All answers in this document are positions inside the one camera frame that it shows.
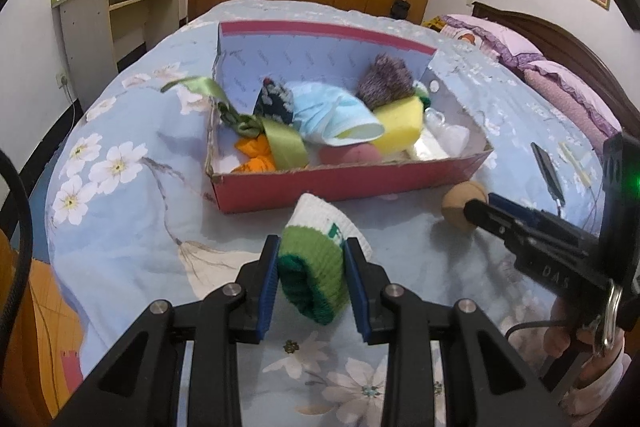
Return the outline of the right hand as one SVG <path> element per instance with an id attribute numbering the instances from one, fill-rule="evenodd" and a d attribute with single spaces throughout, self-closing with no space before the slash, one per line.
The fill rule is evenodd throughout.
<path id="1" fill-rule="evenodd" d="M 550 319 L 552 321 L 565 321 L 574 309 L 563 299 L 558 298 L 551 308 Z M 544 333 L 544 351 L 547 355 L 555 359 L 559 358 L 566 349 L 570 347 L 573 340 L 578 340 L 592 347 L 594 334 L 589 329 L 577 329 L 572 332 L 570 326 L 551 326 Z M 615 343 L 611 350 L 604 355 L 593 355 L 582 365 L 573 386 L 578 389 L 585 388 L 593 384 L 598 378 L 614 364 L 625 348 L 625 332 L 623 329 L 616 329 Z"/>

